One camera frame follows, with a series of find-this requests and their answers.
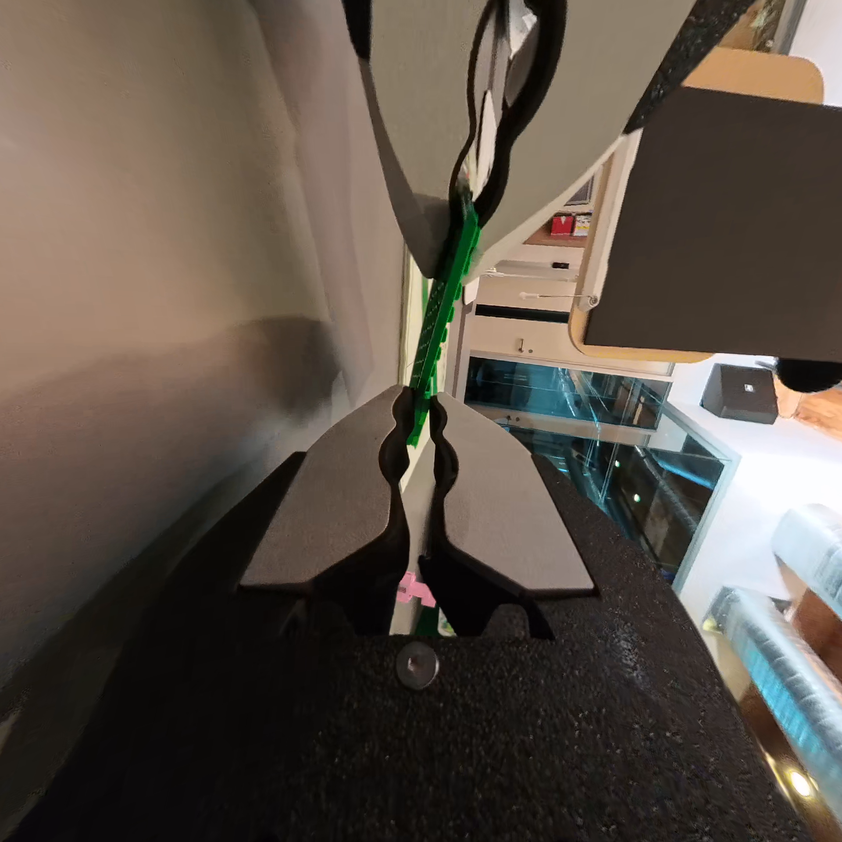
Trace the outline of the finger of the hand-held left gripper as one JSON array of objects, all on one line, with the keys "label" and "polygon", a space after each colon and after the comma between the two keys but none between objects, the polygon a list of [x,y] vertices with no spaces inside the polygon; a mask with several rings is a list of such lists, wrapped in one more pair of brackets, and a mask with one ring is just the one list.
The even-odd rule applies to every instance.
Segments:
[{"label": "finger of the hand-held left gripper", "polygon": [[693,4],[567,3],[553,81],[514,142],[502,200],[482,227],[475,273],[523,243],[605,162]]},{"label": "finger of the hand-held left gripper", "polygon": [[489,2],[348,1],[346,25],[387,194],[424,277],[439,271],[474,132],[468,82]]}]

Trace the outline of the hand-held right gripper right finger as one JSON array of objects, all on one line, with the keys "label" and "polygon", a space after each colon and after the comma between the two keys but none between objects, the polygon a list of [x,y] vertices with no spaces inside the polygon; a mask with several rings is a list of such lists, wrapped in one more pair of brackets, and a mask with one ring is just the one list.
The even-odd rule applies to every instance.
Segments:
[{"label": "hand-held right gripper right finger", "polygon": [[430,401],[435,491],[426,560],[511,594],[592,595],[595,582],[531,453],[489,417],[446,393]]}]

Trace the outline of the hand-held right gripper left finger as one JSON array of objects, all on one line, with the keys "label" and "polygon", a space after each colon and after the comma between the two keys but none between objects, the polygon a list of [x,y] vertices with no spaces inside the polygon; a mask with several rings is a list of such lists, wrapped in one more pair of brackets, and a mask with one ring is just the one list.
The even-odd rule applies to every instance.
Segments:
[{"label": "hand-held right gripper left finger", "polygon": [[294,594],[381,538],[407,471],[413,391],[393,385],[307,451],[240,586]]}]

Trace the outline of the green studded brick plate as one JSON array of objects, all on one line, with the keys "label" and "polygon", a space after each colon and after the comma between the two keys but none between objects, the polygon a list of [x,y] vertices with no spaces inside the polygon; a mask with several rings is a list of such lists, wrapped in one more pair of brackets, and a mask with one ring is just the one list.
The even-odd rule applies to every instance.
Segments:
[{"label": "green studded brick plate", "polygon": [[428,416],[441,350],[455,316],[455,303],[481,237],[477,210],[469,188],[460,191],[461,221],[446,252],[444,267],[432,280],[417,342],[409,386],[414,394],[413,428],[407,445],[417,447]]}]

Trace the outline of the small pink brick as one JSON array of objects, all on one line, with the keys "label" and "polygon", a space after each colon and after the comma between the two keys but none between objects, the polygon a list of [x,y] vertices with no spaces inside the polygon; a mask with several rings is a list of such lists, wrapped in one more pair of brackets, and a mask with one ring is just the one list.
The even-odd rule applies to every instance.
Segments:
[{"label": "small pink brick", "polygon": [[396,603],[406,605],[417,599],[425,608],[435,608],[437,602],[430,588],[413,571],[407,570],[398,583]]}]

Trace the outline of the black square box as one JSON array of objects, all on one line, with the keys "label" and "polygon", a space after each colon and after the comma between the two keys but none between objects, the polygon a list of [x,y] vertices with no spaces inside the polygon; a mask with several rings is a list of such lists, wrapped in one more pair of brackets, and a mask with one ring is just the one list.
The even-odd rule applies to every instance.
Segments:
[{"label": "black square box", "polygon": [[764,367],[714,363],[700,406],[723,419],[773,425],[778,418],[773,373]]}]

